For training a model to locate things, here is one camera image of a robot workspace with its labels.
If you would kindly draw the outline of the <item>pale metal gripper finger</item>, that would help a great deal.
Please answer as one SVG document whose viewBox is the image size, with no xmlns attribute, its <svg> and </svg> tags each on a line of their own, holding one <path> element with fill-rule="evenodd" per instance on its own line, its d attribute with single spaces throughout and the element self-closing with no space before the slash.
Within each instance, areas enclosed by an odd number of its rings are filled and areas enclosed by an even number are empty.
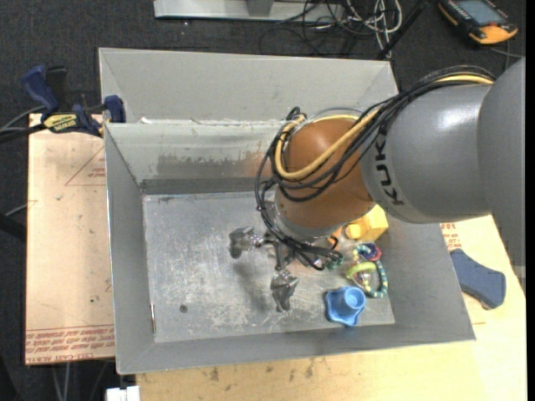
<svg viewBox="0 0 535 401">
<path fill-rule="evenodd" d="M 240 258 L 243 252 L 259 248 L 261 245 L 262 238 L 252 226 L 239 227 L 229 234 L 228 250 L 234 259 Z"/>
<path fill-rule="evenodd" d="M 290 310 L 290 298 L 293 296 L 298 283 L 299 278 L 287 269 L 280 271 L 272 278 L 270 290 L 278 312 Z"/>
</svg>

